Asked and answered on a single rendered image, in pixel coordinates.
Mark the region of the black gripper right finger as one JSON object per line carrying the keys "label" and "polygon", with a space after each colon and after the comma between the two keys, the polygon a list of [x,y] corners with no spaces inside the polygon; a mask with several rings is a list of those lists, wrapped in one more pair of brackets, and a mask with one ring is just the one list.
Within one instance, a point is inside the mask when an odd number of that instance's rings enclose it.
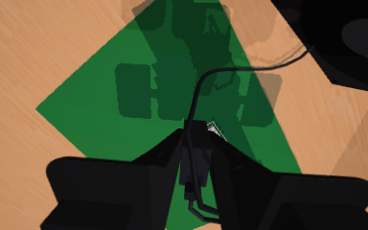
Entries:
{"label": "black gripper right finger", "polygon": [[273,172],[214,131],[210,175],[221,230],[268,230],[285,202],[368,207],[368,180],[360,177]]}

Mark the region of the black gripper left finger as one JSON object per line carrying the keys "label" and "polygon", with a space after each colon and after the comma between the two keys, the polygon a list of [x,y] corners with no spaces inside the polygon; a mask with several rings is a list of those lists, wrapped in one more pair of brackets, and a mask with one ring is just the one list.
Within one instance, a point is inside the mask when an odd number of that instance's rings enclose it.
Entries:
{"label": "black gripper left finger", "polygon": [[62,156],[46,175],[57,200],[76,199],[134,205],[142,230],[165,230],[181,160],[183,128],[129,161]]}

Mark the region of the green circuit board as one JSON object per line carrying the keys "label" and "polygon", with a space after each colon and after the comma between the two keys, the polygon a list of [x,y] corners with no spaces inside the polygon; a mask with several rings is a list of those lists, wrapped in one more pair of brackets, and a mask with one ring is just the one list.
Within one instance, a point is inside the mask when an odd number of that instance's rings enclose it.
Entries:
{"label": "green circuit board", "polygon": [[[86,157],[131,162],[183,128],[202,75],[226,67],[252,68],[219,0],[155,0],[35,110]],[[206,77],[193,120],[273,172],[302,173],[254,71]],[[179,175],[165,228],[211,223]]]}

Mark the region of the black computer fan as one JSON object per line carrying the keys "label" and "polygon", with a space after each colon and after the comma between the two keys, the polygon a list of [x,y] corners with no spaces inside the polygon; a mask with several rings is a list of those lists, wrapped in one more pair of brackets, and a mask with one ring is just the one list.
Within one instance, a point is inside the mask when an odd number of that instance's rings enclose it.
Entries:
{"label": "black computer fan", "polygon": [[368,0],[270,0],[331,84],[368,91]]}

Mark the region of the black cable with plug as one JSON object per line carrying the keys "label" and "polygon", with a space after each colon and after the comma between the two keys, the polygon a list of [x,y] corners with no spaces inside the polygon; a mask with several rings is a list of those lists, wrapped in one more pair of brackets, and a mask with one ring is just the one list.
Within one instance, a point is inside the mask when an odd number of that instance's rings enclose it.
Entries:
{"label": "black cable with plug", "polygon": [[216,208],[203,204],[201,196],[201,188],[206,187],[208,173],[210,169],[211,157],[212,157],[212,144],[206,121],[193,120],[196,103],[200,91],[200,87],[205,78],[210,74],[221,71],[263,71],[263,70],[276,70],[286,67],[293,62],[302,59],[304,55],[314,49],[314,45],[309,47],[307,51],[285,64],[275,66],[272,68],[244,68],[244,67],[226,67],[209,70],[202,75],[197,83],[188,120],[184,120],[182,148],[181,148],[181,161],[180,161],[180,175],[179,186],[185,186],[184,199],[189,200],[189,211],[193,213],[200,220],[219,223],[218,218],[206,218],[200,214],[195,208],[193,208],[194,200],[197,202],[199,210],[218,216],[219,211]]}

